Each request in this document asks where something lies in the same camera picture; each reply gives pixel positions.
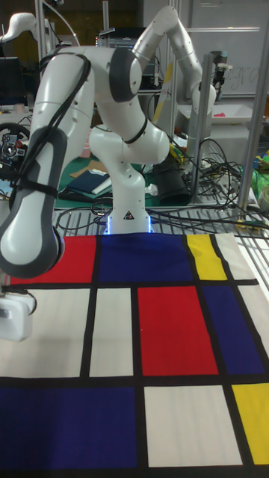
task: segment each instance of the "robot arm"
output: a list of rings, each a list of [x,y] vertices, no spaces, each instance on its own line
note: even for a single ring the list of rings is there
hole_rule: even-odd
[[[85,61],[90,63],[90,73],[78,89]],[[140,109],[136,96],[140,81],[140,64],[124,49],[67,48],[50,60],[37,93],[25,166],[10,215],[0,227],[0,268],[7,274],[35,277],[61,256],[61,239],[52,228],[58,182],[63,168],[81,154],[93,101],[105,126],[91,132],[90,148],[111,175],[114,231],[148,230],[144,180],[130,163],[162,162],[169,141]],[[124,216],[130,208],[136,220],[126,224]]]
[[[50,28],[48,19],[45,19],[47,53],[52,50],[52,42],[49,36]],[[32,13],[15,13],[12,15],[7,33],[0,37],[0,44],[15,40],[23,31],[30,31],[37,41],[37,20]]]
[[[214,71],[214,78],[213,78],[213,86],[216,90],[216,102],[221,97],[221,88],[224,85],[224,74],[225,71],[232,69],[232,65],[227,65],[227,52],[222,52],[220,50],[216,52],[211,52],[214,55],[214,64],[215,64],[215,71]]]
[[[23,31],[30,31],[37,41],[37,20],[32,13],[15,13],[12,15],[8,32],[0,37],[0,43],[15,40]]]
[[[144,69],[165,34],[169,38],[176,60],[190,90],[192,113],[189,126],[188,154],[191,155],[192,145],[190,143],[194,142],[197,131],[202,67],[198,61],[191,39],[183,24],[180,22],[175,8],[164,7],[158,12],[134,45],[133,52],[137,56],[141,68]],[[208,115],[211,114],[215,98],[216,91],[211,85],[208,100]]]

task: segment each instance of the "mondrian pattern mat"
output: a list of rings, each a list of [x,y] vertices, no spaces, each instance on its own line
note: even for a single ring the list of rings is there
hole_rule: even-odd
[[[66,238],[14,287],[0,477],[269,477],[269,308],[232,235]]]

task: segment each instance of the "wire rack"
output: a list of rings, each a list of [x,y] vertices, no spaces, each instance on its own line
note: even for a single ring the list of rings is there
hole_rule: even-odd
[[[53,224],[57,226],[57,230],[63,236],[103,235],[105,233],[106,219],[102,216],[98,218],[90,208],[68,211],[62,216],[61,227],[59,227],[58,218],[61,212],[63,211],[54,212]],[[232,233],[269,299],[268,231],[253,231],[229,224],[226,221],[236,221],[238,213],[234,210],[216,209],[214,206],[210,207],[209,204],[204,208],[201,206],[177,209],[151,208],[150,215],[155,233],[172,235]],[[264,220],[264,218],[258,213],[251,213],[245,217],[245,220]]]

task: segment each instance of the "white rectangle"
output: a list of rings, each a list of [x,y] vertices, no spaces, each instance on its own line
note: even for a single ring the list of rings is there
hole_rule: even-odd
[[[133,375],[130,289],[99,289],[90,376]]]
[[[220,385],[145,387],[150,467],[242,465]]]
[[[31,290],[37,299],[33,334],[23,342],[0,340],[0,376],[79,376],[90,291]]]
[[[269,302],[259,285],[238,287],[269,357]]]
[[[233,234],[216,234],[215,237],[220,252],[228,262],[233,278],[237,280],[255,279],[255,274],[241,254]]]

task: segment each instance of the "steering wheel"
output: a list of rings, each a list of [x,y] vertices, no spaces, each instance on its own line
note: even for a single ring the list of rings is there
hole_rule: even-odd
[[[0,123],[0,133],[5,129],[9,130],[9,134],[16,134],[18,140],[24,140],[25,137],[29,139],[30,131],[22,125],[19,125],[16,122],[3,122]]]
[[[8,179],[10,173],[20,168],[25,159],[28,147],[25,142],[30,131],[16,122],[0,123],[0,178]]]

